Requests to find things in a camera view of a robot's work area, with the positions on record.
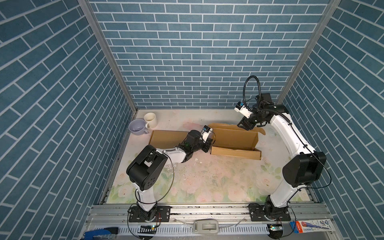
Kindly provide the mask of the brown cardboard sheet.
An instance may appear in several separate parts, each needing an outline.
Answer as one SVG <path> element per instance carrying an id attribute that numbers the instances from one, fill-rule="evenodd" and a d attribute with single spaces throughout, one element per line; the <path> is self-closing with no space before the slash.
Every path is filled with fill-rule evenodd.
<path id="1" fill-rule="evenodd" d="M 210 124 L 209 127 L 215 134 L 215 143 L 211 148 L 211 154 L 242 158 L 249 160 L 260 160 L 262 152 L 256 148 L 259 135 L 265 135 L 262 128 L 255 127 L 253 130 L 244 130 L 236 125 Z"/>

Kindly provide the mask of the brown cardboard box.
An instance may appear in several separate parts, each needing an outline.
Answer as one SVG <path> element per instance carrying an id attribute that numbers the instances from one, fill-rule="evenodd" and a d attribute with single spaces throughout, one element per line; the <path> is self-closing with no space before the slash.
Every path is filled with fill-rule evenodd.
<path id="1" fill-rule="evenodd" d="M 189 132 L 154 130 L 149 145 L 158 149 L 172 149 L 181 144 Z"/>

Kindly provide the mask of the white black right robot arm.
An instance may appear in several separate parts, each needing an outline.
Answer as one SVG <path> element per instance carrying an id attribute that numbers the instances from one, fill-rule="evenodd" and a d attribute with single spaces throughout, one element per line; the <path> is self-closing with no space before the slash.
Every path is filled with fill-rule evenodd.
<path id="1" fill-rule="evenodd" d="M 327 157 L 305 140 L 284 105 L 275 105 L 270 94 L 259 94 L 256 101 L 252 107 L 246 100 L 237 103 L 235 111 L 243 115 L 238 127 L 250 131 L 271 124 L 283 139 L 291 160 L 282 169 L 282 182 L 267 196 L 263 211 L 267 220 L 289 221 L 289 202 L 320 178 Z"/>

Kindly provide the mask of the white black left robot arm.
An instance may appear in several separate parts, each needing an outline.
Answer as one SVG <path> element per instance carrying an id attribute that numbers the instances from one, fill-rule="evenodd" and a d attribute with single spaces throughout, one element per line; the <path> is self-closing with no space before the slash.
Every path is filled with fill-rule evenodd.
<path id="1" fill-rule="evenodd" d="M 191 130 L 185 139 L 172 149 L 159 149 L 147 145 L 127 167 L 126 173 L 134 184 L 136 207 L 131 208 L 129 220 L 152 222 L 160 220 L 162 210 L 154 194 L 154 184 L 167 165 L 174 170 L 174 164 L 187 162 L 197 151 L 207 153 L 215 140 L 213 130 L 204 126 L 201 131 Z"/>

